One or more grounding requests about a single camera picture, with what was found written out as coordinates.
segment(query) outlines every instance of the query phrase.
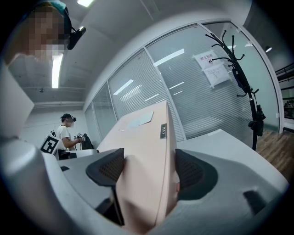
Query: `white desk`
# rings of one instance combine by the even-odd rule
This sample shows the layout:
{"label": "white desk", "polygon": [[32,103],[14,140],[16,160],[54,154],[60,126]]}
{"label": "white desk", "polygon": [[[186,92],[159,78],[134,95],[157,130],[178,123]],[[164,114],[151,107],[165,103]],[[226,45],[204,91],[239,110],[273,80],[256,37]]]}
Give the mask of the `white desk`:
{"label": "white desk", "polygon": [[177,148],[242,163],[250,167],[282,193],[289,186],[282,174],[266,159],[221,129],[193,139],[177,142]]}

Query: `ceiling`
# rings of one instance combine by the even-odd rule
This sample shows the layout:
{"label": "ceiling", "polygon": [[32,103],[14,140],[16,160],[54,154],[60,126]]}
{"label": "ceiling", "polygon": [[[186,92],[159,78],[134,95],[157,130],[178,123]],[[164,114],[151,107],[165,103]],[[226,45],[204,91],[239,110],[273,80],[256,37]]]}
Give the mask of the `ceiling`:
{"label": "ceiling", "polygon": [[[154,17],[160,13],[194,2],[94,0],[89,7],[84,7],[77,0],[62,1],[68,7],[73,27],[84,26],[87,31],[75,48],[64,54],[59,88],[51,88],[52,62],[38,62],[33,57],[20,56],[10,66],[12,75],[34,103],[84,101],[86,88],[91,86],[93,79],[123,46],[123,40],[129,40],[151,25]],[[133,34],[129,33],[130,29],[134,29]]]}
{"label": "ceiling", "polygon": [[252,4],[244,27],[265,50],[272,47],[266,55],[275,70],[294,62],[291,49],[275,23],[256,4]]}

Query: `person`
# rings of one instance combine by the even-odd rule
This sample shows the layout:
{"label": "person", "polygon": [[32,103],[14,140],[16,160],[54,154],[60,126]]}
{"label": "person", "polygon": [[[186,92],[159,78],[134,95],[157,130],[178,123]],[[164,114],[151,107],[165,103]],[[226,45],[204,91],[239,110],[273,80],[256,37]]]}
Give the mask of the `person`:
{"label": "person", "polygon": [[39,1],[23,15],[1,54],[0,138],[18,138],[34,107],[8,67],[20,55],[52,61],[53,56],[64,52],[66,46],[73,49],[84,32],[85,28],[74,30],[66,5],[58,0]]}
{"label": "person", "polygon": [[66,149],[75,150],[74,146],[77,143],[83,142],[83,138],[77,138],[72,140],[70,133],[68,131],[69,127],[74,127],[74,122],[76,119],[68,113],[65,113],[61,118],[62,124],[58,127],[56,131],[56,137],[60,138]]}
{"label": "person", "polygon": [[51,61],[54,55],[64,52],[71,28],[64,3],[58,0],[39,3],[23,16],[11,36],[4,54],[6,65],[11,65],[20,55]]}

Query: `black coat rack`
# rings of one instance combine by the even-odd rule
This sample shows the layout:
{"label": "black coat rack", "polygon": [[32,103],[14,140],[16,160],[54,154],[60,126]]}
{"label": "black coat rack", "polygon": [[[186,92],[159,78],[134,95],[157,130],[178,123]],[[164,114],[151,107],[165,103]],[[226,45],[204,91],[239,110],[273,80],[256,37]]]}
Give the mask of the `black coat rack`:
{"label": "black coat rack", "polygon": [[235,80],[238,83],[238,86],[244,91],[244,95],[237,95],[237,97],[245,97],[247,94],[249,96],[249,102],[250,102],[250,107],[251,107],[251,113],[252,113],[252,121],[249,122],[248,126],[253,130],[253,144],[252,144],[252,149],[255,151],[256,150],[256,143],[257,143],[257,136],[262,136],[263,133],[263,120],[265,119],[265,115],[262,113],[262,109],[260,107],[260,105],[257,105],[256,103],[256,108],[257,108],[257,112],[255,109],[255,104],[254,104],[254,99],[252,97],[252,94],[255,97],[255,94],[259,91],[259,89],[257,89],[256,91],[253,92],[253,89],[250,87],[248,80],[246,79],[246,76],[241,68],[241,66],[239,65],[238,61],[240,61],[241,59],[243,59],[243,57],[245,56],[244,54],[241,56],[240,59],[237,59],[235,57],[235,53],[234,53],[234,35],[232,35],[232,51],[230,51],[230,49],[227,47],[227,45],[224,42],[224,36],[225,36],[226,30],[224,31],[221,41],[213,34],[211,33],[210,35],[205,35],[213,40],[215,40],[217,42],[217,44],[212,45],[211,47],[214,46],[220,46],[225,52],[226,54],[229,56],[229,58],[227,57],[219,57],[216,59],[212,59],[214,60],[220,60],[220,59],[226,59],[227,61],[229,61],[230,64],[229,67],[232,67],[232,73],[234,75]]}

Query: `glass door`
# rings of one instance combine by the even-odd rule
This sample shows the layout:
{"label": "glass door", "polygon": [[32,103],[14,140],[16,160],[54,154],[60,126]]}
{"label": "glass door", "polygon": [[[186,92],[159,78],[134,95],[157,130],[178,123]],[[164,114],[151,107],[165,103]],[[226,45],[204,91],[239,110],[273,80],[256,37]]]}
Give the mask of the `glass door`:
{"label": "glass door", "polygon": [[234,38],[234,53],[236,58],[240,58],[245,54],[244,58],[239,62],[245,76],[253,88],[253,91],[259,89],[256,93],[257,103],[261,104],[262,111],[266,116],[264,126],[266,129],[279,131],[279,113],[277,95],[272,82],[271,75],[267,69],[259,52],[249,39],[231,22],[219,22],[205,24],[204,27],[209,29],[218,38],[221,39],[224,31],[224,42],[232,50],[232,35]]}
{"label": "glass door", "polygon": [[116,117],[110,99],[108,84],[105,83],[93,100],[94,114],[102,140],[116,124]]}
{"label": "glass door", "polygon": [[109,80],[109,88],[118,119],[152,104],[167,101],[176,140],[184,140],[167,90],[144,50],[139,51],[118,69]]}
{"label": "glass door", "polygon": [[[208,59],[224,57],[226,53],[220,47],[211,47],[215,41],[206,37],[207,33],[196,24],[168,34],[146,48],[169,89],[187,139],[223,129],[252,147],[249,100],[236,96],[242,90],[230,63]],[[215,73],[214,66],[221,74]]]}
{"label": "glass door", "polygon": [[294,86],[281,89],[285,118],[294,119]]}
{"label": "glass door", "polygon": [[86,123],[89,131],[89,137],[92,142],[92,145],[96,149],[101,143],[101,138],[98,132],[98,127],[95,120],[94,110],[92,107],[92,103],[90,103],[89,107],[85,111]]}

